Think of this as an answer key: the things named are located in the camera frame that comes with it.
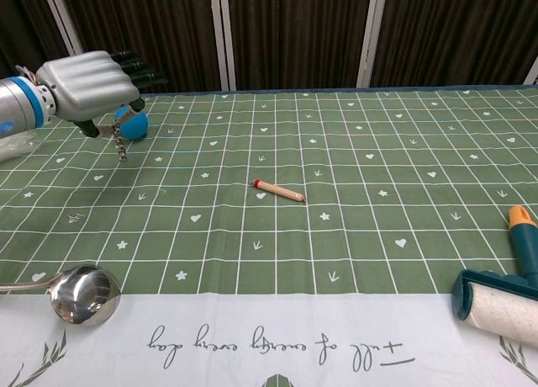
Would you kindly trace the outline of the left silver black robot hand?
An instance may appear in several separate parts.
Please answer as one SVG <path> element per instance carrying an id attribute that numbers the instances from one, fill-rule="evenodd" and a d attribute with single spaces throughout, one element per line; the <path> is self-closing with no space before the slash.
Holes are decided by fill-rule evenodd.
<path id="1" fill-rule="evenodd" d="M 144 108 L 140 90 L 168 83 L 133 50 L 95 50 L 47 61 L 35 76 L 38 84 L 51 90 L 55 116 L 91 138 L 113 136 L 111 125 L 97 126 L 94 119 L 123 106 L 140 112 Z"/>

